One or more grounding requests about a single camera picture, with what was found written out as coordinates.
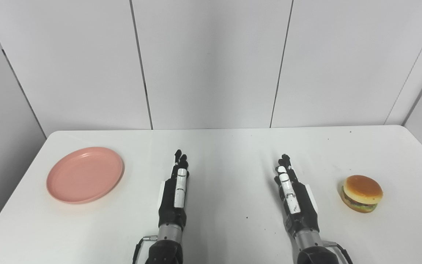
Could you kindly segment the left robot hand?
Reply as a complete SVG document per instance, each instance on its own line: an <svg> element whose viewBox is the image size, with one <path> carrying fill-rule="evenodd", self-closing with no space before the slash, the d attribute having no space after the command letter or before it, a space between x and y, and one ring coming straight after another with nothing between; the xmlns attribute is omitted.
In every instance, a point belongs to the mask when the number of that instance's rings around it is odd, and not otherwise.
<svg viewBox="0 0 422 264"><path fill-rule="evenodd" d="M189 163L187 155L180 149L174 154L175 163L171 171L171 177L165 181L162 201L158 210L158 226L174 224L181 231L186 226L185 198L186 183L189 178Z"/></svg>

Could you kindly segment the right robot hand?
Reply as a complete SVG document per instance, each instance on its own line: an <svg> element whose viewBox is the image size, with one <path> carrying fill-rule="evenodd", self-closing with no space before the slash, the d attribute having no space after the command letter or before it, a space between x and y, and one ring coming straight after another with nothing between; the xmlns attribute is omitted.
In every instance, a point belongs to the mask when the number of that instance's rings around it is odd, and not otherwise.
<svg viewBox="0 0 422 264"><path fill-rule="evenodd" d="M291 236L302 230L320 232L318 214L306 186L298 180L291 158L282 154L275 167L274 181L286 214L285 226Z"/></svg>

